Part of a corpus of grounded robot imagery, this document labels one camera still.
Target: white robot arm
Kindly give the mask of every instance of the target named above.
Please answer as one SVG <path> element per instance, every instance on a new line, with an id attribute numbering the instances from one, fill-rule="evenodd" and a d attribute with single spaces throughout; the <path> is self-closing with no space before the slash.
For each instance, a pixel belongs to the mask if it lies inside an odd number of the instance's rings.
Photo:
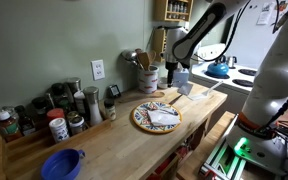
<path id="1" fill-rule="evenodd" d="M 229 18 L 247 2 L 248 0 L 213 0 L 190 32 L 183 29 L 169 30 L 165 51 L 168 78 L 174 70 L 172 65 L 177 62 L 184 68 L 189 68 L 195 46 L 216 24 Z M 288 13 L 286 15 L 281 19 L 283 24 L 288 19 Z M 234 149 L 241 137 L 247 139 L 244 144 L 246 150 L 235 151 L 238 156 L 275 174 L 286 175 L 287 146 L 278 143 L 280 140 L 273 136 L 269 125 L 283 114 L 287 106 L 288 20 L 257 71 L 253 89 L 239 113 L 238 123 L 226 137 L 229 146 Z"/>

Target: green light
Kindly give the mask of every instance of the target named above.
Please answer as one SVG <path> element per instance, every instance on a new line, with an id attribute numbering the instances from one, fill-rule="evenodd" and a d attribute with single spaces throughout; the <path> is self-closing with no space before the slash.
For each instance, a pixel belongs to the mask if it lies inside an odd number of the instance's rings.
<path id="1" fill-rule="evenodd" d="M 236 146 L 234 147 L 235 151 L 240 150 L 241 146 L 247 141 L 247 139 L 245 137 L 242 137 L 240 139 L 240 141 L 238 141 L 238 143 L 236 144 Z"/>

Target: decorative plate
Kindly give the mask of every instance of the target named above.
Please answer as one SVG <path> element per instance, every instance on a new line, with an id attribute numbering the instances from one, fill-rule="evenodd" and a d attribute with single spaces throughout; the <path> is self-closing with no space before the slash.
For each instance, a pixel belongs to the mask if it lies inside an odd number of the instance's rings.
<path id="1" fill-rule="evenodd" d="M 137 106 L 132 112 L 132 119 L 140 128 L 145 131 L 153 133 L 168 133 L 174 131 L 180 124 L 167 125 L 167 126 L 154 126 L 148 118 L 147 109 L 159 109 L 161 107 L 169 107 L 174 113 L 179 115 L 180 121 L 182 122 L 182 115 L 179 110 L 170 104 L 162 102 L 146 102 Z"/>

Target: green wall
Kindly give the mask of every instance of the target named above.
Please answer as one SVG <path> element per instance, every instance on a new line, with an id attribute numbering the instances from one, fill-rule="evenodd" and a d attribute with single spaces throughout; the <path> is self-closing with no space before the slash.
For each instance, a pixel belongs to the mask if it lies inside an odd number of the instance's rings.
<path id="1" fill-rule="evenodd" d="M 153 1 L 0 0 L 0 108 L 26 105 L 68 77 L 98 87 L 101 99 L 108 85 L 136 87 L 136 67 L 120 53 L 145 49 L 153 26 L 165 24 L 153 22 Z M 195 1 L 196 13 L 205 8 L 199 4 L 207 3 Z M 93 81 L 90 61 L 97 59 L 106 77 Z M 166 75 L 164 63 L 155 64 Z"/>

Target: blue kettle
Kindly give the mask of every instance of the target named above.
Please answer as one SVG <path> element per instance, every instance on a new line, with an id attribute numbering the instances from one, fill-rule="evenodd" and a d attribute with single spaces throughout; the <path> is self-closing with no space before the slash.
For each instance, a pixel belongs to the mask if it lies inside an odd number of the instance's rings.
<path id="1" fill-rule="evenodd" d="M 226 57 L 221 56 L 216 59 L 214 63 L 211 63 L 207 67 L 207 72 L 215 76 L 225 76 L 228 73 L 229 67 L 225 63 Z"/>

